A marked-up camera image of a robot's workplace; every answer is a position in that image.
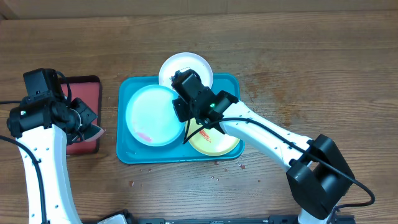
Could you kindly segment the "dark green sponge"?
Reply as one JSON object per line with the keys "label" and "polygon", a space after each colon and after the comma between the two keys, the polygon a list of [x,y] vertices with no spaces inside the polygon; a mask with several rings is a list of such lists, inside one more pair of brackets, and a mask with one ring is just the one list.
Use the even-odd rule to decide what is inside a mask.
{"label": "dark green sponge", "polygon": [[90,124],[84,131],[83,131],[83,141],[84,142],[92,142],[99,139],[104,133],[104,129],[95,125]]}

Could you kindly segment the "light blue plate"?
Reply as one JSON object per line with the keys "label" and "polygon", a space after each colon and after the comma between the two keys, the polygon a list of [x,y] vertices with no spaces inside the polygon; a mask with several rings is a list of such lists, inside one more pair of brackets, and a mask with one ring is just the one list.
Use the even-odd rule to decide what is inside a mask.
{"label": "light blue plate", "polygon": [[153,147],[166,146],[183,132],[172,101],[177,93],[162,85],[140,88],[128,101],[125,121],[132,136]]}

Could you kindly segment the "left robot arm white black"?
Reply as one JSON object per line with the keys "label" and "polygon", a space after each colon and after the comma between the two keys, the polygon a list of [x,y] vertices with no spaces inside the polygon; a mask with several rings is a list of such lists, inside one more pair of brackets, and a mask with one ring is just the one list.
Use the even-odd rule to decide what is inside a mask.
{"label": "left robot arm white black", "polygon": [[95,139],[97,114],[80,98],[64,94],[51,68],[23,74],[27,96],[10,110],[10,137],[25,171],[29,223],[80,223],[67,169],[67,146]]}

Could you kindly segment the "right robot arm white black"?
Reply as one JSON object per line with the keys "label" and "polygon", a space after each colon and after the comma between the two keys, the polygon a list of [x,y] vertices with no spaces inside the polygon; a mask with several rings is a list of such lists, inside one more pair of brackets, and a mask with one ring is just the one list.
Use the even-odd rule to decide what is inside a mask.
{"label": "right robot arm white black", "polygon": [[194,119],[200,125],[184,141],[203,129],[215,129],[245,141],[276,161],[285,170],[292,196],[301,208],[296,223],[328,223],[340,209],[351,206],[339,202],[352,185],[370,197],[367,202],[353,203],[353,207],[367,207],[376,201],[374,193],[355,179],[338,146],[326,135],[311,139],[281,128],[234,95],[226,91],[214,94],[192,69],[175,72],[171,82],[178,93],[173,101],[178,120]]}

